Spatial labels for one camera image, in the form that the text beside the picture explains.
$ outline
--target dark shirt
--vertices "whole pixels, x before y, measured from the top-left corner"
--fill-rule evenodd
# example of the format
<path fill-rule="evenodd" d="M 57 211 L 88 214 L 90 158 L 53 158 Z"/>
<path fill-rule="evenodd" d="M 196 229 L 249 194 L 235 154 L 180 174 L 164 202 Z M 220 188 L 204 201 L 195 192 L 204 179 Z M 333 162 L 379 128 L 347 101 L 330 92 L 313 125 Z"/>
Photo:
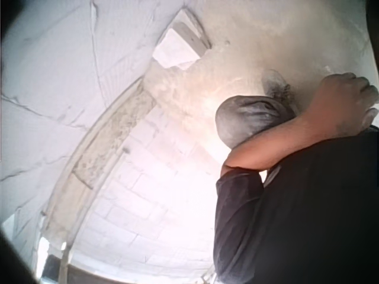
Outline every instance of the dark shirt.
<path fill-rule="evenodd" d="M 379 283 L 378 130 L 217 182 L 214 264 L 240 283 Z"/>

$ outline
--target wall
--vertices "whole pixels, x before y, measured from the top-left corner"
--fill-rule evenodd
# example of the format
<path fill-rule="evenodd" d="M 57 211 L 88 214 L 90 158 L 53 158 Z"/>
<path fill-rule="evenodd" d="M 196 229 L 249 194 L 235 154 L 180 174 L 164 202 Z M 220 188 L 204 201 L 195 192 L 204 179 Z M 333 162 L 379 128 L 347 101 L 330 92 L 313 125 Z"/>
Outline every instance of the wall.
<path fill-rule="evenodd" d="M 183 1 L 27 1 L 2 42 L 1 222 L 31 265 L 40 211 L 70 155 L 144 74 Z"/>

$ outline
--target person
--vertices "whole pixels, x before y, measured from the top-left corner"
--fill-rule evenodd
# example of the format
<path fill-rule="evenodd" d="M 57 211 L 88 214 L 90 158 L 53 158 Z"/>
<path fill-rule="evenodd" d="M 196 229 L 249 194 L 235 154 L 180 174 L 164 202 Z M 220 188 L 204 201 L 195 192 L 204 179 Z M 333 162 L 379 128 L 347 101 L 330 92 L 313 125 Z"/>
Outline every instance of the person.
<path fill-rule="evenodd" d="M 231 148 L 216 185 L 218 279 L 379 283 L 378 90 L 331 75 L 296 116 L 278 72 L 262 84 L 266 96 L 229 98 L 216 113 Z"/>

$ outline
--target white brick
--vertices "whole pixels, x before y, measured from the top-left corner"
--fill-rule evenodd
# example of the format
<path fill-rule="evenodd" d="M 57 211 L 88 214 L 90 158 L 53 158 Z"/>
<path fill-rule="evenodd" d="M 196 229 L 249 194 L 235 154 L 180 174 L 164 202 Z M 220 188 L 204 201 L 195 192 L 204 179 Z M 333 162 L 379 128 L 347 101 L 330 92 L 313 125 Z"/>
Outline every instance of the white brick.
<path fill-rule="evenodd" d="M 169 122 L 165 129 L 165 134 L 175 148 L 184 156 L 188 156 L 196 145 L 195 140 L 176 121 Z"/>
<path fill-rule="evenodd" d="M 144 173 L 154 177 L 160 183 L 167 183 L 175 176 L 175 171 L 159 161 L 152 153 L 147 151 L 133 137 L 128 137 L 124 142 L 124 148 L 128 151 L 126 161 L 132 162 Z"/>
<path fill-rule="evenodd" d="M 142 145 L 147 147 L 154 139 L 157 131 L 158 129 L 153 124 L 147 122 L 146 120 L 141 120 L 131 130 L 130 135 L 141 142 Z"/>
<path fill-rule="evenodd" d="M 137 236 L 135 233 L 122 229 L 97 214 L 92 214 L 89 220 L 85 223 L 85 226 L 106 237 L 112 237 L 115 240 L 120 240 L 125 243 L 131 243 Z"/>
<path fill-rule="evenodd" d="M 117 206 L 112 208 L 107 219 L 118 227 L 151 239 L 157 238 L 162 231 L 157 224 L 141 219 Z"/>
<path fill-rule="evenodd" d="M 176 22 L 169 28 L 153 53 L 164 68 L 194 62 L 204 55 L 207 48 L 183 22 Z"/>
<path fill-rule="evenodd" d="M 119 268 L 114 266 L 114 264 L 108 264 L 102 260 L 99 260 L 97 255 L 86 255 L 82 253 L 80 250 L 75 250 L 73 252 L 71 263 L 79 268 L 83 267 L 84 269 L 90 268 L 90 271 L 103 271 L 108 274 L 116 274 L 119 271 Z"/>
<path fill-rule="evenodd" d="M 170 141 L 165 133 L 157 134 L 147 149 L 174 171 L 176 171 L 179 165 L 185 160 L 185 156 L 177 149 L 175 143 Z"/>
<path fill-rule="evenodd" d="M 115 196 L 113 201 L 115 205 L 143 219 L 148 218 L 155 207 L 151 202 L 139 197 L 117 182 L 110 183 L 109 193 Z"/>
<path fill-rule="evenodd" d="M 114 174 L 114 178 L 129 189 L 136 184 L 140 176 L 141 171 L 136 169 L 135 165 L 131 161 L 125 161 L 124 159 Z"/>
<path fill-rule="evenodd" d="M 113 207 L 112 202 L 104 198 L 99 198 L 96 201 L 95 212 L 102 217 L 106 217 L 109 211 L 111 211 L 112 207 Z"/>
<path fill-rule="evenodd" d="M 172 198 L 172 192 L 169 188 L 161 186 L 156 180 L 148 175 L 141 175 L 132 191 L 138 195 L 170 207 L 175 200 Z"/>
<path fill-rule="evenodd" d="M 164 267 L 152 266 L 146 263 L 133 262 L 127 259 L 121 259 L 120 266 L 128 271 L 144 273 L 148 275 L 160 275 Z"/>
<path fill-rule="evenodd" d="M 80 236 L 82 243 L 88 243 L 92 246 L 100 246 L 103 242 L 104 236 L 95 230 L 85 228 Z"/>
<path fill-rule="evenodd" d="M 145 116 L 145 120 L 157 126 L 159 130 L 163 131 L 166 129 L 170 118 L 163 111 L 163 109 L 157 105 Z"/>
<path fill-rule="evenodd" d="M 160 205 L 156 205 L 153 208 L 153 211 L 149 215 L 149 220 L 154 223 L 160 223 L 164 219 L 166 213 L 167 213 L 166 208 L 161 207 Z"/>
<path fill-rule="evenodd" d="M 177 248 L 140 235 L 132 242 L 130 248 L 141 251 L 141 253 L 157 254 L 165 257 L 175 257 L 177 254 Z"/>

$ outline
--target white painted brick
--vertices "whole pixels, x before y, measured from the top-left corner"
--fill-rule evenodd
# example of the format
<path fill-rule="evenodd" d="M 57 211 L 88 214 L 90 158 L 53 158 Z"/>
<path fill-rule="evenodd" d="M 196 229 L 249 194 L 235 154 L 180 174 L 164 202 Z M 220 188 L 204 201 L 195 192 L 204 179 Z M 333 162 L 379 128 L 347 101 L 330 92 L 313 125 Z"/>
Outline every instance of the white painted brick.
<path fill-rule="evenodd" d="M 157 254 L 165 257 L 175 257 L 177 254 L 177 248 L 141 235 L 136 237 L 130 245 L 130 248 L 139 250 L 142 253 Z"/>
<path fill-rule="evenodd" d="M 189 250 L 187 248 L 179 248 L 176 251 L 175 257 L 186 258 L 189 261 L 196 261 L 196 262 L 212 262 L 213 261 L 212 252 Z"/>
<path fill-rule="evenodd" d="M 108 191 L 112 196 L 115 196 L 115 200 L 113 201 L 115 205 L 140 218 L 148 218 L 155 207 L 151 202 L 139 197 L 117 182 L 111 182 Z"/>
<path fill-rule="evenodd" d="M 97 214 L 91 214 L 89 220 L 85 223 L 85 226 L 106 237 L 112 237 L 125 243 L 131 243 L 137 236 L 135 233 L 120 228 Z"/>
<path fill-rule="evenodd" d="M 92 257 L 95 260 L 111 265 L 118 265 L 121 259 L 120 251 L 112 251 L 110 253 L 107 249 L 100 247 L 99 245 L 94 246 L 89 243 L 76 243 L 73 250 Z"/>
<path fill-rule="evenodd" d="M 147 147 L 157 134 L 158 129 L 146 120 L 141 120 L 131 130 L 130 135 Z"/>
<path fill-rule="evenodd" d="M 121 268 L 129 270 L 136 273 L 145 273 L 148 275 L 160 275 L 161 271 L 164 269 L 159 266 L 152 266 L 146 263 L 133 262 L 127 259 L 121 259 Z"/>
<path fill-rule="evenodd" d="M 179 165 L 185 160 L 185 156 L 165 133 L 157 134 L 147 149 L 174 171 L 177 171 Z"/>
<path fill-rule="evenodd" d="M 171 119 L 163 109 L 157 105 L 145 116 L 145 120 L 155 125 L 159 130 L 164 131 Z"/>
<path fill-rule="evenodd" d="M 109 211 L 111 211 L 112 207 L 113 203 L 109 200 L 106 200 L 104 198 L 98 198 L 98 200 L 96 201 L 95 212 L 102 217 L 106 217 Z"/>
<path fill-rule="evenodd" d="M 154 177 L 158 182 L 168 183 L 174 178 L 175 171 L 158 160 L 133 137 L 128 136 L 124 142 L 124 148 L 128 152 L 126 161 L 134 163 L 139 170 Z"/>
<path fill-rule="evenodd" d="M 157 238 L 162 231 L 157 224 L 139 218 L 117 206 L 112 208 L 107 219 L 118 227 L 151 239 Z"/>
<path fill-rule="evenodd" d="M 170 207 L 175 202 L 170 188 L 161 186 L 154 178 L 148 175 L 141 175 L 132 191 L 162 206 Z"/>
<path fill-rule="evenodd" d="M 90 268 L 90 271 L 104 271 L 109 274 L 117 274 L 119 268 L 114 266 L 114 264 L 108 264 L 104 261 L 96 259 L 94 256 L 88 256 L 82 253 L 80 250 L 75 250 L 73 252 L 71 263 L 79 268 L 84 269 Z"/>
<path fill-rule="evenodd" d="M 92 246 L 100 246 L 103 242 L 104 236 L 95 230 L 90 228 L 85 228 L 80 236 L 80 241 L 82 243 L 88 243 Z"/>
<path fill-rule="evenodd" d="M 165 129 L 170 142 L 182 153 L 188 156 L 196 145 L 195 140 L 176 121 L 170 121 Z"/>
<path fill-rule="evenodd" d="M 154 251 L 148 249 L 141 250 L 139 248 L 129 246 L 123 251 L 123 259 L 146 263 L 154 253 Z"/>
<path fill-rule="evenodd" d="M 163 271 L 161 271 L 161 275 L 167 275 L 167 276 L 176 276 L 176 277 L 196 277 L 200 278 L 206 270 L 199 269 L 199 270 L 192 270 L 192 269 L 173 269 L 173 268 L 166 268 Z"/>
<path fill-rule="evenodd" d="M 164 219 L 165 215 L 167 213 L 167 209 L 164 207 L 161 207 L 160 205 L 156 205 L 153 208 L 153 211 L 149 215 L 149 220 L 160 224 L 162 220 Z"/>
<path fill-rule="evenodd" d="M 121 165 L 114 174 L 114 178 L 129 189 L 136 184 L 140 176 L 141 171 L 136 169 L 131 161 L 125 161 L 124 158 L 122 158 Z"/>

